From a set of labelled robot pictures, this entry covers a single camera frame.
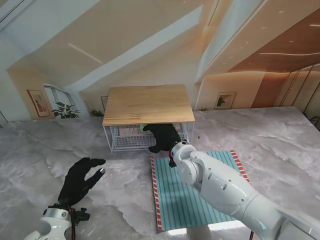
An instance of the red striped border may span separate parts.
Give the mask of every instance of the red striped border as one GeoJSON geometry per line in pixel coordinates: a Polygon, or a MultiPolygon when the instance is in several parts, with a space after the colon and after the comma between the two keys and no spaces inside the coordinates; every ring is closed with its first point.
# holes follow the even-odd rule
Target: red striped border
{"type": "Polygon", "coordinates": [[[153,193],[154,193],[154,199],[155,199],[156,223],[158,226],[158,230],[162,231],[160,206],[159,206],[159,198],[158,198],[158,188],[157,188],[157,179],[156,179],[156,170],[155,170],[155,161],[154,161],[154,157],[152,155],[150,155],[150,161],[151,161],[151,170],[152,170],[153,193]]]}
{"type": "Polygon", "coordinates": [[[233,157],[233,159],[234,159],[234,161],[235,161],[235,163],[241,173],[241,176],[244,177],[244,179],[247,180],[248,183],[250,183],[248,175],[246,174],[246,171],[245,171],[244,167],[242,166],[240,159],[238,158],[236,152],[234,150],[230,150],[230,153],[231,153],[231,155],[232,155],[232,157],[233,157]]]}

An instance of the red cable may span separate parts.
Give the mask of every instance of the red cable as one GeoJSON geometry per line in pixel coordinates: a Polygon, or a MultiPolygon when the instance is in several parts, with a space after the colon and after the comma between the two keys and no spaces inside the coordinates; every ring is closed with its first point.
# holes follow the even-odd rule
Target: red cable
{"type": "Polygon", "coordinates": [[[76,228],[75,228],[75,222],[74,222],[74,213],[72,211],[71,207],[68,207],[70,218],[71,218],[71,238],[72,240],[76,240],[76,228]]]}

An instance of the blue striped mat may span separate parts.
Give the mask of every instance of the blue striped mat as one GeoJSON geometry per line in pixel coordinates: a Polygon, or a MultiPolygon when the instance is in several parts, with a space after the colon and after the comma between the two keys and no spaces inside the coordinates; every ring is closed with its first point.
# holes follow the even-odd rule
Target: blue striped mat
{"type": "MultiPolygon", "coordinates": [[[[234,151],[211,151],[207,154],[248,178],[234,151]]],[[[169,167],[168,157],[151,156],[150,159],[157,225],[160,231],[235,220],[211,207],[195,189],[183,184],[177,168],[169,167]]]]}

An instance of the marble floor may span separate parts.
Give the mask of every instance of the marble floor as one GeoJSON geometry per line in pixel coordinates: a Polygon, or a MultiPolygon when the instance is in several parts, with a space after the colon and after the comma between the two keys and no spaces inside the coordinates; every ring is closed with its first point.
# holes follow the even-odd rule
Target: marble floor
{"type": "MultiPolygon", "coordinates": [[[[192,144],[235,150],[252,185],[320,220],[320,132],[294,107],[195,112],[192,144]]],[[[57,202],[69,168],[103,158],[106,174],[75,207],[78,240],[245,240],[240,222],[157,232],[147,151],[110,153],[102,117],[9,122],[0,129],[0,239],[23,239],[57,202]]]]}

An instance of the black glove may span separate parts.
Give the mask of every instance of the black glove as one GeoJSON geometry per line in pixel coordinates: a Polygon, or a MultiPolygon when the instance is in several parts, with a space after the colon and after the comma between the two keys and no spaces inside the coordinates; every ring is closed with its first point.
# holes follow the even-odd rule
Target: black glove
{"type": "Polygon", "coordinates": [[[155,138],[155,146],[149,147],[150,152],[157,154],[161,150],[169,151],[173,146],[181,142],[177,130],[171,123],[148,124],[143,131],[151,131],[155,138]]]}
{"type": "Polygon", "coordinates": [[[90,189],[99,181],[106,172],[100,168],[92,177],[85,181],[86,174],[91,168],[106,163],[106,160],[84,157],[77,161],[65,176],[65,181],[58,197],[58,202],[64,207],[71,207],[87,195],[90,189]]]}

